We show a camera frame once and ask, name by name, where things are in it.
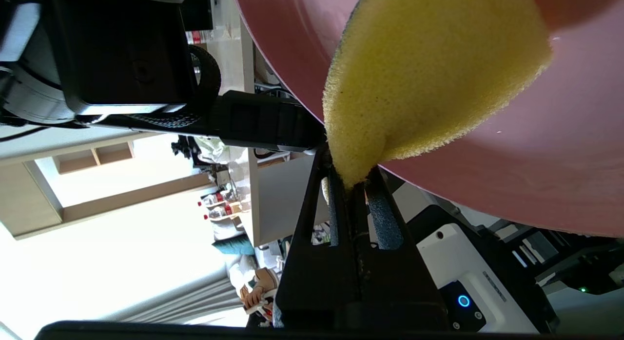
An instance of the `pink plate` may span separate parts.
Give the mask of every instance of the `pink plate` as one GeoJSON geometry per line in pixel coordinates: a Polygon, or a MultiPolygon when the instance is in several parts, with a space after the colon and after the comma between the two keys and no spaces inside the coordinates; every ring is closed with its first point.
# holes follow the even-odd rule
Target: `pink plate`
{"type": "MultiPolygon", "coordinates": [[[[323,118],[323,85],[357,0],[237,0],[287,87],[323,118]]],[[[461,140],[383,166],[497,217],[624,236],[624,0],[536,0],[552,66],[461,140]]]]}

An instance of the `curtain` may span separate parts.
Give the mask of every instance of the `curtain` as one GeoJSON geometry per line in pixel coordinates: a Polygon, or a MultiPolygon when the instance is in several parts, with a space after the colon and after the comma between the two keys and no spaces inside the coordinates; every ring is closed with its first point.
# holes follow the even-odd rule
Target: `curtain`
{"type": "Polygon", "coordinates": [[[160,302],[131,314],[115,316],[108,320],[119,322],[170,323],[184,324],[190,320],[205,317],[213,313],[242,307],[236,290],[228,278],[207,282],[197,289],[171,298],[162,298],[160,302]]]}

